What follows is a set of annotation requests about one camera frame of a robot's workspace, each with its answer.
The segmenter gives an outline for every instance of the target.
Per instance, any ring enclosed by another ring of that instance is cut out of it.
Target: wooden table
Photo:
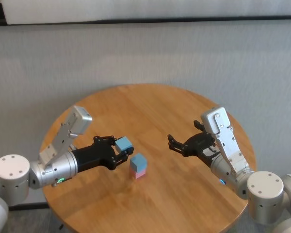
[[[55,214],[80,233],[218,233],[240,216],[247,201],[238,198],[197,157],[169,150],[167,135],[180,142],[199,133],[195,119],[216,104],[187,90],[157,84],[125,85],[95,93],[76,105],[94,121],[74,145],[93,136],[127,136],[148,160],[146,176],[129,177],[129,161],[114,171],[96,167],[44,194]],[[68,110],[53,124],[42,148],[51,142]],[[251,143],[230,116],[239,147],[256,168]]]

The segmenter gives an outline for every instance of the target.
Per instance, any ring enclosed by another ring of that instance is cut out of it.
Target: blue led light
[[[226,185],[226,182],[225,182],[224,180],[220,179],[220,182],[221,182],[222,184]]]

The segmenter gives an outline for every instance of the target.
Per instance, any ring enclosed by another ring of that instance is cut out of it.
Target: light blue block
[[[141,153],[138,153],[130,159],[130,167],[137,173],[141,172],[146,169],[147,160]]]
[[[132,143],[128,140],[127,137],[122,137],[115,141],[115,149],[117,152],[121,153],[122,151],[132,147]]]

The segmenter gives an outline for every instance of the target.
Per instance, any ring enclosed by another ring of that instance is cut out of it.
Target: stacked cubes
[[[139,178],[146,173],[147,160],[146,158],[138,153],[130,159],[130,172],[134,178]]]
[[[127,137],[122,137],[115,141],[115,149],[118,153],[132,147],[132,143]],[[146,173],[147,160],[146,158],[138,153],[130,159],[130,173],[134,178],[139,178]]]

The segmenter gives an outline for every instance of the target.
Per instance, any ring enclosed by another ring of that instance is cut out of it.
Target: silver robot arm segment
[[[252,219],[261,224],[273,224],[286,208],[291,213],[291,175],[282,179],[268,171],[254,172],[240,151],[233,127],[223,107],[212,108],[202,114],[203,124],[194,121],[202,131],[185,143],[168,135],[169,148],[184,157],[195,155],[210,167],[221,183],[238,197],[248,199]],[[291,218],[275,228],[274,233],[291,233]]]

